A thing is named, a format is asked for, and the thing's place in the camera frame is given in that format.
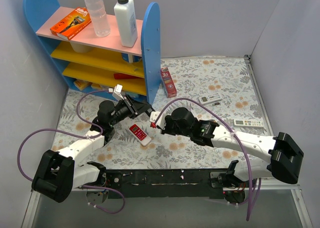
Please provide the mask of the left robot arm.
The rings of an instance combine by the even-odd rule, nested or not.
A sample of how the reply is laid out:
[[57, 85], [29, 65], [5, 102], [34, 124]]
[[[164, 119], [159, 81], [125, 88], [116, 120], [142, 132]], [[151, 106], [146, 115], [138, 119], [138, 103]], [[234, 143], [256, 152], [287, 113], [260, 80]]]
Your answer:
[[142, 113], [150, 115], [152, 111], [154, 109], [147, 101], [139, 102], [129, 96], [117, 104], [110, 100], [101, 102], [85, 139], [79, 139], [59, 151], [48, 150], [43, 154], [32, 189], [56, 202], [63, 202], [74, 188], [82, 185], [103, 187], [108, 180], [105, 166], [94, 161], [82, 161], [112, 139], [116, 124]]

